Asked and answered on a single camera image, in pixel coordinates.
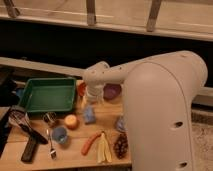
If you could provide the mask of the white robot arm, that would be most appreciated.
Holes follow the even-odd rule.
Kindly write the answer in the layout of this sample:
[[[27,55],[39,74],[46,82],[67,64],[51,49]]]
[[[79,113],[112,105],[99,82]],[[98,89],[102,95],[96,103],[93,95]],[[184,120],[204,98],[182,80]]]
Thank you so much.
[[[110,67],[99,62],[83,73],[87,99],[98,87],[123,86],[123,114],[132,171],[195,171],[191,104],[208,76],[190,51],[165,53]]]

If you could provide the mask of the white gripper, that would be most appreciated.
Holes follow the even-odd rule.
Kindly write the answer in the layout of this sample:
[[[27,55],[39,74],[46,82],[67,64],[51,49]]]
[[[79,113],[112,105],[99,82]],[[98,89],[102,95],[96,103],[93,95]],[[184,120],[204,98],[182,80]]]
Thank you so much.
[[[89,103],[101,102],[103,100],[103,86],[102,85],[88,85],[86,87],[86,96],[82,98],[81,107],[85,108],[87,101]]]

